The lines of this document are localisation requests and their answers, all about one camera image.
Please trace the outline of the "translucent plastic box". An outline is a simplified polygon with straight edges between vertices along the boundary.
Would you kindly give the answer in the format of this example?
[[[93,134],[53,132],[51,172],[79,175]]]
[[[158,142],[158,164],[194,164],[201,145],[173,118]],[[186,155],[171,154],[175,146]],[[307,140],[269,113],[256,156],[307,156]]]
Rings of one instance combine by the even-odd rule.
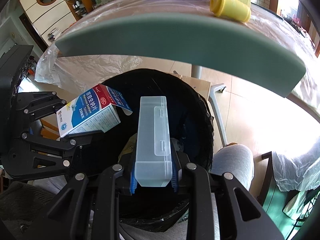
[[[135,179],[142,187],[165,187],[172,179],[167,99],[143,96],[135,159]]]

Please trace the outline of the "person's grey-trousered knee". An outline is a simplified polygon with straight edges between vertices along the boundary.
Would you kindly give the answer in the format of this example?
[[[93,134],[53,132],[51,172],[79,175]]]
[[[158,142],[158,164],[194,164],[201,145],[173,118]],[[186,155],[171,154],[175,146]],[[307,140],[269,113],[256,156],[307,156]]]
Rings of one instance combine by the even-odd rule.
[[[212,174],[232,173],[249,190],[254,178],[254,158],[245,145],[234,144],[223,147],[213,155]]]

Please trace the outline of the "black trash bin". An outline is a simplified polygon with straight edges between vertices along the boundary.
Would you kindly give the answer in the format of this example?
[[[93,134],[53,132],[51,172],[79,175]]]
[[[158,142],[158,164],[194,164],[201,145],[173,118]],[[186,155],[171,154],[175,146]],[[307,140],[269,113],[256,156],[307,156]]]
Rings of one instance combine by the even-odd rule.
[[[206,100],[172,74],[131,70],[106,81],[132,110],[94,139],[103,169],[94,207],[93,239],[115,239],[119,227],[161,233],[193,203],[187,163],[210,170],[213,119]]]

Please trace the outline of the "white red-top medicine box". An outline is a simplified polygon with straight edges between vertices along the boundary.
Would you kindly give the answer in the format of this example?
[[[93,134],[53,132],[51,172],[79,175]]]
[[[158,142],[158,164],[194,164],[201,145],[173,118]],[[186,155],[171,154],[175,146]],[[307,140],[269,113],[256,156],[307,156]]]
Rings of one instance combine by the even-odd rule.
[[[120,123],[116,108],[131,115],[132,110],[117,90],[98,84],[57,111],[60,137],[70,134],[107,132]]]

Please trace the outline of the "yellow plastic cup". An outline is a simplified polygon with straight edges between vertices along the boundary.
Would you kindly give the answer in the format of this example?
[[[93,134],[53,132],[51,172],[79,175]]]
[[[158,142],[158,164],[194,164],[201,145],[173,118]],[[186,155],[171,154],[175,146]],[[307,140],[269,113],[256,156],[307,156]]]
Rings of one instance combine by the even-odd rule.
[[[251,9],[239,0],[210,0],[210,11],[216,17],[227,17],[247,23],[251,18]]]

